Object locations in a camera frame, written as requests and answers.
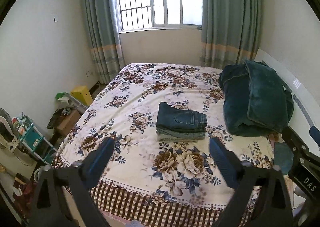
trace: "yellow box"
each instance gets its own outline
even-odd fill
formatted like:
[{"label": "yellow box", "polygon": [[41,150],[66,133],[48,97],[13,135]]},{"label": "yellow box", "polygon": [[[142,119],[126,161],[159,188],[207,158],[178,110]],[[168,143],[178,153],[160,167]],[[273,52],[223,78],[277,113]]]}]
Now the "yellow box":
[{"label": "yellow box", "polygon": [[81,101],[84,105],[90,106],[93,102],[87,86],[77,86],[70,94]]}]

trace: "bed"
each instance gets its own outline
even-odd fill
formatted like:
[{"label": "bed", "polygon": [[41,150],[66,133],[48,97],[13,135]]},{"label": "bed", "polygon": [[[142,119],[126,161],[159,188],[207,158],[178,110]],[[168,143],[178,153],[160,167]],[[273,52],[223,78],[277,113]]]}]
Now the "bed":
[{"label": "bed", "polygon": [[[110,136],[114,154],[90,194],[105,214],[138,220],[146,226],[211,226],[233,189],[226,186],[209,156],[209,137],[216,136],[241,160],[272,166],[267,137],[228,133],[223,119],[221,70],[173,64],[127,65],[96,97],[60,146],[53,166],[84,159]],[[207,115],[207,135],[198,142],[158,142],[158,106]],[[244,223],[251,215],[259,188],[252,192]]]}]

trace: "striped curtain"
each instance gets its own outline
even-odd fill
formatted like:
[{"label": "striped curtain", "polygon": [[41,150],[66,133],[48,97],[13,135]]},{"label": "striped curtain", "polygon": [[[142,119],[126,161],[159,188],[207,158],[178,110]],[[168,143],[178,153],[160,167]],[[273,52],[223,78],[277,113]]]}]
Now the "striped curtain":
[{"label": "striped curtain", "polygon": [[100,83],[108,84],[125,66],[114,0],[83,0],[91,55]]},{"label": "striped curtain", "polygon": [[253,60],[258,47],[261,0],[203,0],[201,65],[223,69]]}]

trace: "dark green blanket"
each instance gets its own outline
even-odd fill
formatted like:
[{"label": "dark green blanket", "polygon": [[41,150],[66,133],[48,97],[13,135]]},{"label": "dark green blanket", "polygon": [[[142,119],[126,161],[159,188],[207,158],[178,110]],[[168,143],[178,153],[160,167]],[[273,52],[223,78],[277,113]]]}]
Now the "dark green blanket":
[{"label": "dark green blanket", "polygon": [[225,94],[223,112],[229,133],[257,137],[281,133],[288,125],[293,100],[272,68],[245,60],[226,66],[219,83]]}]

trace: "stack of folded jeans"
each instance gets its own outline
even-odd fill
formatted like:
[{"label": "stack of folded jeans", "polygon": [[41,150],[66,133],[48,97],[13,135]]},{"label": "stack of folded jeans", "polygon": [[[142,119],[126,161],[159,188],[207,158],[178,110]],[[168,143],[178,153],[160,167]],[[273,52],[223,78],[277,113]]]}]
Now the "stack of folded jeans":
[{"label": "stack of folded jeans", "polygon": [[194,110],[181,110],[166,102],[159,104],[156,123],[158,140],[175,142],[194,141],[205,136],[207,116]]}]

